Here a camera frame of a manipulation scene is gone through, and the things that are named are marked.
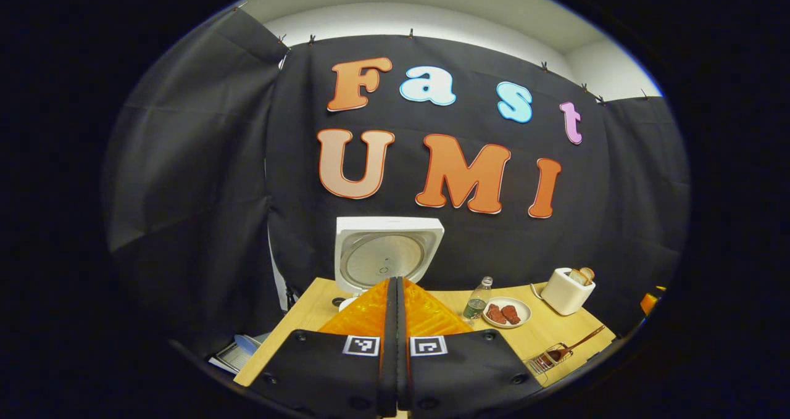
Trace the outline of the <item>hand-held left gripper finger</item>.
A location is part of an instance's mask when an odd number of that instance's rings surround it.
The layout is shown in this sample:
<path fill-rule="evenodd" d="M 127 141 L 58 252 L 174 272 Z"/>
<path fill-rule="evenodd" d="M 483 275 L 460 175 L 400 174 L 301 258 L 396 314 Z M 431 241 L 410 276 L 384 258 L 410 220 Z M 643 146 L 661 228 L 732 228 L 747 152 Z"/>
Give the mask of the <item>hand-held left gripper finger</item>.
<path fill-rule="evenodd" d="M 542 390 L 501 331 L 475 331 L 399 281 L 397 406 L 412 418 L 499 418 Z"/>
<path fill-rule="evenodd" d="M 381 284 L 383 317 L 371 334 L 290 332 L 249 390 L 301 418 L 397 413 L 399 281 Z"/>

